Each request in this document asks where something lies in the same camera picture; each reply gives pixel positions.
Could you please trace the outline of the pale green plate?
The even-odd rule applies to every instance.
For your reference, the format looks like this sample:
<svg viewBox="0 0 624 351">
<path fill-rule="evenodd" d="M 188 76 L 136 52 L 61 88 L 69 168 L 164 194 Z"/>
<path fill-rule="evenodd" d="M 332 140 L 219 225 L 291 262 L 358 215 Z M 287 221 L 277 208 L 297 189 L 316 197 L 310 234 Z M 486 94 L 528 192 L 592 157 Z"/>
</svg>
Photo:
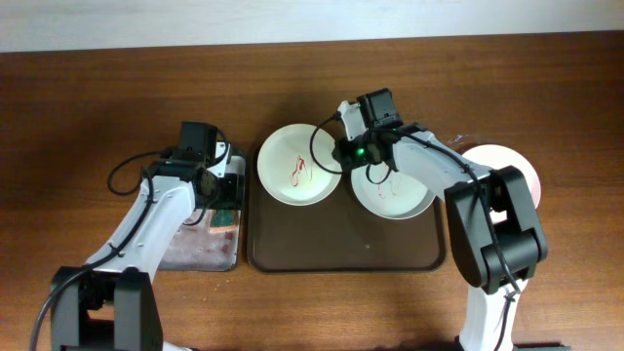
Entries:
<svg viewBox="0 0 624 351">
<path fill-rule="evenodd" d="M 414 178 L 391 171 L 386 164 L 351 172 L 358 201 L 371 213 L 387 219 L 408 219 L 427 210 L 436 198 Z"/>
<path fill-rule="evenodd" d="M 260 147 L 257 172 L 265 190 L 278 201 L 308 206 L 328 197 L 341 180 L 339 164 L 333 159 L 334 138 L 323 130 L 315 134 L 313 151 L 317 161 L 337 175 L 323 170 L 312 159 L 310 138 L 316 127 L 287 125 L 270 135 Z"/>
</svg>

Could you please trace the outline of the green orange sponge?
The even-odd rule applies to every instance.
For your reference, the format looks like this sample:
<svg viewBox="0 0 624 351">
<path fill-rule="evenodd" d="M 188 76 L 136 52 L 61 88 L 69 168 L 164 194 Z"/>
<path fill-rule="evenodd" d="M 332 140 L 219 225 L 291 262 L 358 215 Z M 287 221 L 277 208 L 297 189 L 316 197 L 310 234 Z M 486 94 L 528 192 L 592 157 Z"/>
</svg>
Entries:
<svg viewBox="0 0 624 351">
<path fill-rule="evenodd" d="M 238 212 L 235 210 L 213 210 L 209 227 L 214 230 L 232 230 L 238 226 Z"/>
</svg>

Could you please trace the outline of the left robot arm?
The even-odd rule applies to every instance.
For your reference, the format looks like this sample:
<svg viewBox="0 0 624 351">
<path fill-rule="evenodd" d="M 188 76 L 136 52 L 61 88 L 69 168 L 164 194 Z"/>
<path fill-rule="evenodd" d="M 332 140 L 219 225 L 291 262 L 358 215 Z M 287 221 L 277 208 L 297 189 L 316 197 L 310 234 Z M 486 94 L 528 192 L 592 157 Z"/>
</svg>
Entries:
<svg viewBox="0 0 624 351">
<path fill-rule="evenodd" d="M 55 350 L 172 350 L 152 283 L 177 232 L 237 236 L 246 159 L 218 127 L 184 122 L 179 143 L 157 150 L 130 189 L 132 207 L 107 242 L 80 267 L 61 267 L 33 327 L 44 318 Z"/>
</svg>

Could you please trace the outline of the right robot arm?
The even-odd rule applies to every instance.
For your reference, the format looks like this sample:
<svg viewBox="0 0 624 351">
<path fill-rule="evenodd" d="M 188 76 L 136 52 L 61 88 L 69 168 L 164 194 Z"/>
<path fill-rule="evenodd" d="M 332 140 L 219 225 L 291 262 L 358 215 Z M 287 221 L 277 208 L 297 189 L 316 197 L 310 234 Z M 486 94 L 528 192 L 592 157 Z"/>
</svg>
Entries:
<svg viewBox="0 0 624 351">
<path fill-rule="evenodd" d="M 470 161 L 405 123 L 387 88 L 343 101 L 332 117 L 345 130 L 332 153 L 343 171 L 385 164 L 444 201 L 452 256 L 469 285 L 459 348 L 514 349 L 521 294 L 548 253 L 523 173 Z"/>
</svg>

